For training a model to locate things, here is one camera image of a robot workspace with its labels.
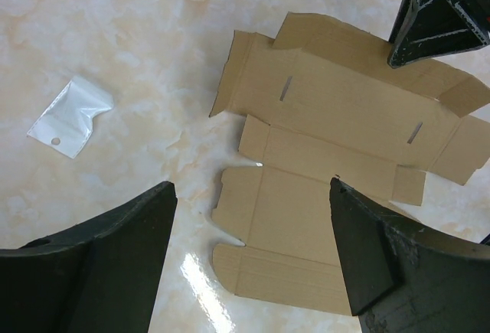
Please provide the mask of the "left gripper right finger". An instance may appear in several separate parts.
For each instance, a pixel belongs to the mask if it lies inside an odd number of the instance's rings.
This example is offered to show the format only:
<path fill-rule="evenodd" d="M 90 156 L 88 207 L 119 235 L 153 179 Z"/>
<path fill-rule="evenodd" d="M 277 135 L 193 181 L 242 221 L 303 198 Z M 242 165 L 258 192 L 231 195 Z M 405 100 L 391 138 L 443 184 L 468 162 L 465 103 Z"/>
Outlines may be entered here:
<path fill-rule="evenodd" d="M 489 239 L 439 232 L 330 182 L 332 226 L 363 332 L 487 332 Z"/>

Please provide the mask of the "small clear plastic bag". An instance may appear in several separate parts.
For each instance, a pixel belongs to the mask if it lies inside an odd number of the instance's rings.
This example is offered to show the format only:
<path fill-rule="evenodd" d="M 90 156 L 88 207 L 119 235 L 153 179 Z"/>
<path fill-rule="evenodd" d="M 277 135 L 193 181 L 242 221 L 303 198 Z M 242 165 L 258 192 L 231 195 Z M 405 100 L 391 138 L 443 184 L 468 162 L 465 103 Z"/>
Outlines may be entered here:
<path fill-rule="evenodd" d="M 93 118 L 113 109 L 105 90 L 75 76 L 39 116 L 27 135 L 68 158 L 76 158 L 93 133 Z"/>

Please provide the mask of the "brown cardboard box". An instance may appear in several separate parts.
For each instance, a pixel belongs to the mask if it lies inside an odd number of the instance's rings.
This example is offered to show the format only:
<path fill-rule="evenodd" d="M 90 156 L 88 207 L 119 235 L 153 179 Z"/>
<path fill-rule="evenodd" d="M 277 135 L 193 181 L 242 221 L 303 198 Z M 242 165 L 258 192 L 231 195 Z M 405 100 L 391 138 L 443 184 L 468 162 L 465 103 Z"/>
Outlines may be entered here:
<path fill-rule="evenodd" d="M 240 241 L 212 252 L 234 295 L 349 315 L 330 180 L 395 208 L 420 205 L 426 173 L 465 184 L 489 158 L 473 113 L 489 88 L 429 59 L 387 64 L 390 44 L 327 15 L 289 13 L 274 38 L 235 31 L 213 115 L 245 117 L 213 222 Z"/>

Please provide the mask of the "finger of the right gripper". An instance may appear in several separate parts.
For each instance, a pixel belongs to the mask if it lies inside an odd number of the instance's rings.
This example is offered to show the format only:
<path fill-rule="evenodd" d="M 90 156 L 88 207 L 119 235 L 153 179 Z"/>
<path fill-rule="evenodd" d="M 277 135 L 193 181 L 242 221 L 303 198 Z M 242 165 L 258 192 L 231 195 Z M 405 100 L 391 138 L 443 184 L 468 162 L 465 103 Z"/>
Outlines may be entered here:
<path fill-rule="evenodd" d="M 402 0 L 387 62 L 402 67 L 489 46 L 489 0 Z"/>

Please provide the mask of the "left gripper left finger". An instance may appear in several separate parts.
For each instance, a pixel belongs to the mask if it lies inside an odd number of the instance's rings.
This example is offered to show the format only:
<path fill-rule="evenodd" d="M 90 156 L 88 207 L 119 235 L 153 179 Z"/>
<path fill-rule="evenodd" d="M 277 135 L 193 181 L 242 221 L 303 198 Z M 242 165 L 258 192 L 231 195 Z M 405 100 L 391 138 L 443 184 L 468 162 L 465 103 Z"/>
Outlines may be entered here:
<path fill-rule="evenodd" d="M 146 332 L 177 207 L 164 181 L 110 211 L 1 251 L 3 332 Z"/>

